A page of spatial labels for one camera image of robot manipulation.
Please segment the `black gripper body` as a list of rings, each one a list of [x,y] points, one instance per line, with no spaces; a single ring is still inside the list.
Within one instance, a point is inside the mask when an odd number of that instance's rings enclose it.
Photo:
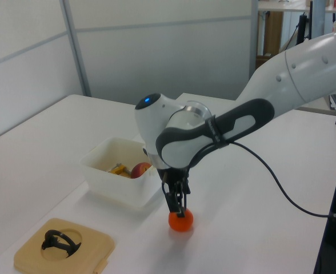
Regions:
[[[190,187],[188,186],[188,177],[189,177],[189,169],[177,169],[177,168],[167,168],[167,169],[157,169],[159,177],[162,180],[162,191],[163,193],[167,193],[165,190],[164,184],[167,183],[169,190],[176,182],[185,183],[185,187],[183,188],[184,194],[190,193]]]

